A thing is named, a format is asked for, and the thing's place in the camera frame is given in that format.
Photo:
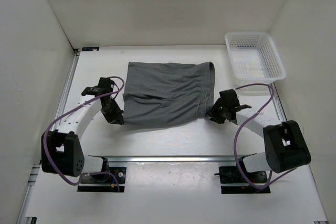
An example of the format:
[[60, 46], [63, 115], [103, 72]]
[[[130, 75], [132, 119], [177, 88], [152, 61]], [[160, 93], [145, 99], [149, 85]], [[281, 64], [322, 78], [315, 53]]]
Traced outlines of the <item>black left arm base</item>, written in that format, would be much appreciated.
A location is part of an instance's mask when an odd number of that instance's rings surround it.
[[126, 163], [110, 162], [105, 159], [103, 172], [112, 174], [90, 175], [77, 186], [77, 192], [83, 193], [123, 193], [127, 178]]

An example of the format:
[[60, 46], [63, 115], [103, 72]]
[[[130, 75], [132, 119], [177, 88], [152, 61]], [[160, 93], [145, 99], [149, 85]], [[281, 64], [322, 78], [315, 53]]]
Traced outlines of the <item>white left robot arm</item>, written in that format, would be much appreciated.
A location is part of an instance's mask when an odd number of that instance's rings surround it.
[[95, 115], [102, 113], [109, 124], [123, 125], [123, 111], [110, 96], [82, 96], [75, 110], [62, 115], [61, 123], [41, 137], [41, 166], [45, 173], [78, 177], [90, 174], [98, 182], [110, 176], [106, 158], [87, 156], [80, 140]]

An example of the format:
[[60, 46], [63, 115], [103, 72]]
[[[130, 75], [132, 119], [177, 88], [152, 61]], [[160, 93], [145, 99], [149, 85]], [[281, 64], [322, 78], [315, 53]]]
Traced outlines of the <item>grey drawstring shorts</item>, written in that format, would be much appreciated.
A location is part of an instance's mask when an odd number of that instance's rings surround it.
[[124, 122], [154, 129], [205, 118], [214, 104], [214, 87], [212, 62], [130, 62], [123, 93]]

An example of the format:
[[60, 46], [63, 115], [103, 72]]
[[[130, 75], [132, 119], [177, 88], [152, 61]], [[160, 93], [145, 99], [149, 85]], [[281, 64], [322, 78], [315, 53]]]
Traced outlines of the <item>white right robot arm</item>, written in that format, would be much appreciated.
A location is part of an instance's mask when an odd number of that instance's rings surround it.
[[311, 155], [298, 123], [282, 122], [257, 112], [239, 101], [225, 102], [219, 98], [211, 108], [210, 119], [218, 124], [226, 120], [245, 127], [264, 140], [265, 151], [238, 159], [236, 177], [247, 182], [258, 171], [277, 174], [310, 164]]

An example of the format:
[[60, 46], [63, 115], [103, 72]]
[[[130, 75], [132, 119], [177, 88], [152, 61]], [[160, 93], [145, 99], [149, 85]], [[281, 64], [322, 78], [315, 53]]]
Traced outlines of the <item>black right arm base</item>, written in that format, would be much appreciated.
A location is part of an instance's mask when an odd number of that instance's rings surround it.
[[[239, 172], [234, 162], [219, 162], [218, 171], [214, 176], [219, 178], [221, 194], [228, 195], [243, 195], [243, 194], [269, 194], [270, 187], [260, 190], [251, 186], [246, 182], [244, 177]], [[263, 186], [268, 182], [269, 173], [266, 171], [259, 171], [253, 173], [246, 173], [246, 177], [256, 186]]]

